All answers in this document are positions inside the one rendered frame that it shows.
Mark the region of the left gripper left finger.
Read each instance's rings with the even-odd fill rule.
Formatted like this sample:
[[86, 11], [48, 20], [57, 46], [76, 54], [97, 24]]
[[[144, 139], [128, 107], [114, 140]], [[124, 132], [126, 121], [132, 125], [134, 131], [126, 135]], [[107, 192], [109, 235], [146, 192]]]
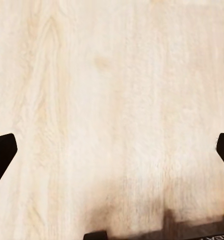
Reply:
[[0, 136], [0, 179], [18, 151], [15, 135], [9, 133]]

